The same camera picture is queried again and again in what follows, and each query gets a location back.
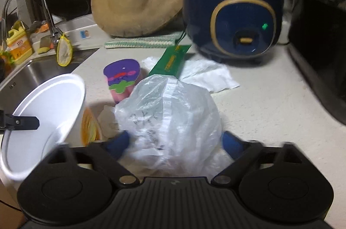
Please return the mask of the pink purple sponge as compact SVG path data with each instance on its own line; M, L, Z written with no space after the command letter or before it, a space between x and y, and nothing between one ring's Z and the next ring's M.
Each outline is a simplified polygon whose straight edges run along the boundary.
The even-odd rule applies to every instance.
M135 86L143 79L139 62L122 59L108 64L103 69L109 91L115 103L130 96Z

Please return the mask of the white round plastic bowl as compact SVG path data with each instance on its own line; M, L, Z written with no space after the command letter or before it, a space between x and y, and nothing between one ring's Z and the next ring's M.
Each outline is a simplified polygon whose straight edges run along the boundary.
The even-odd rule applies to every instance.
M39 127L31 131L5 132L1 143L4 175L21 182L56 146L81 146L85 99L85 82L76 74L58 75L29 93L14 114L36 117Z

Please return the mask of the black open rice cooker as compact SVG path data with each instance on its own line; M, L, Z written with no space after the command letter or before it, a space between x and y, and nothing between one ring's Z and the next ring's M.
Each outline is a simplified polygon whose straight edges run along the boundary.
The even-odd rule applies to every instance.
M313 93L345 123L345 0L294 0L288 41Z

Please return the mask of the green snack wrapper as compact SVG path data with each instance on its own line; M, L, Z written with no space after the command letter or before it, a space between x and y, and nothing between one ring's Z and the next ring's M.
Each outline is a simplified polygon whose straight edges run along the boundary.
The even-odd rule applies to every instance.
M170 75L179 78L185 62L185 55L190 45L176 45L167 47L156 65L151 69L148 76L155 74Z

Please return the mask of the yellow scrub pad on faucet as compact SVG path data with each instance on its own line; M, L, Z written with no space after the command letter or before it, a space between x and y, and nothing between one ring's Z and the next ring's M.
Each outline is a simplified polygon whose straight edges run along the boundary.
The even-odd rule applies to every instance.
M61 67L66 67L70 64L73 57L73 47L70 40L65 34L63 34L58 42L56 49L56 60L58 65Z

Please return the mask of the yellow rimmed round scrub pad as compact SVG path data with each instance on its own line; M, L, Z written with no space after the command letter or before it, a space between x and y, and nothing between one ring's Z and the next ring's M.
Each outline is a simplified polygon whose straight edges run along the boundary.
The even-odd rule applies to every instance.
M89 107L85 108L80 126L80 137L83 146L102 140L102 132L98 120Z

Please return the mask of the clear plastic bag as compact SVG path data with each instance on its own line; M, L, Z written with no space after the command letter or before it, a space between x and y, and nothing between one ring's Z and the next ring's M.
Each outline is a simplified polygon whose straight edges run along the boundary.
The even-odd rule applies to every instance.
M115 106L119 129L130 135L121 164L146 176L213 178L233 163L222 149L222 120L208 90L168 75L140 81Z

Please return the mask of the sponge rack with sponges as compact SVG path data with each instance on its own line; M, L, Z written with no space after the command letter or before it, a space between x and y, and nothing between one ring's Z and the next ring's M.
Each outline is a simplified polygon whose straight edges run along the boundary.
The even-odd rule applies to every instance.
M59 39L58 31L49 28L47 21L34 21L27 30L35 53L43 54L54 49Z

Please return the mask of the navy gold rice cooker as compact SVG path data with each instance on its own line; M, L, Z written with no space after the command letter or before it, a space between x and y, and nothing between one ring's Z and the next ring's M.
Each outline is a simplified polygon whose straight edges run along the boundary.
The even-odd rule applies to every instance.
M185 31L204 56L255 60L278 42L284 0L183 0Z

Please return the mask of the green white striped cloth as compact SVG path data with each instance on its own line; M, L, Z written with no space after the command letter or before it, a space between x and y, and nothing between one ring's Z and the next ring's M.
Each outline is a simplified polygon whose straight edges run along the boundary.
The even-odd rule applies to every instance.
M167 48L177 45L185 37L184 31L165 33L163 35L134 37L134 38L114 38L104 44L105 49L118 48Z

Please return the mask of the chrome kitchen faucet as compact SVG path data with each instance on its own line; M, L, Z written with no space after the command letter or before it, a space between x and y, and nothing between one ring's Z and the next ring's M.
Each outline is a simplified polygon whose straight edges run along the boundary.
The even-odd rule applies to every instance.
M8 16L8 9L9 6L11 4L12 0L5 0L3 3L3 7L2 7L2 15L1 15L1 30L2 30L2 43L6 43L7 38L9 37L8 35L8 27L7 27L7 16ZM49 11L48 8L48 4L46 2L46 0L36 0L36 4L40 5L41 7L41 14L38 14L38 11L34 10L34 8L32 7L32 9L30 10L29 7L26 7L26 11L27 13L30 14L31 20L33 20L34 18L38 18L40 16L44 16L45 17L45 21L48 24L48 28L50 31L50 39L51 39L51 43L54 46L55 51L58 50L58 44L60 41L60 38L63 36L63 32L54 24L52 15Z

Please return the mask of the yellow detergent bottle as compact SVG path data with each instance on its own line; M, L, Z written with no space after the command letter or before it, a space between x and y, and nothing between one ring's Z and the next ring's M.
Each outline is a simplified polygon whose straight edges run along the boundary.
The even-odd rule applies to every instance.
M20 65L33 54L30 39L22 21L16 21L8 32L6 51L12 56L15 65Z

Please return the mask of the white paper napkin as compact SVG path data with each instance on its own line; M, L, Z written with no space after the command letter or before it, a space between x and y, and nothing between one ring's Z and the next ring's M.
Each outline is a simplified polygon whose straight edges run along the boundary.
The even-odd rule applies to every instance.
M148 57L143 65L151 69L159 59ZM135 91L152 90L157 95L191 96L219 93L238 88L240 84L233 79L226 65L207 59L185 60L179 78L155 74L147 76L136 86Z

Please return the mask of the stainless steel sink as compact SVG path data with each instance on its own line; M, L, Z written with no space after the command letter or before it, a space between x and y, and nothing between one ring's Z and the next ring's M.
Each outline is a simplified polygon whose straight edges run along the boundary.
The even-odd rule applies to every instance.
M74 52L72 62L66 67L59 66L53 55L26 61L23 67L1 82L1 110L14 112L32 90L53 77L71 73L95 51L89 49Z

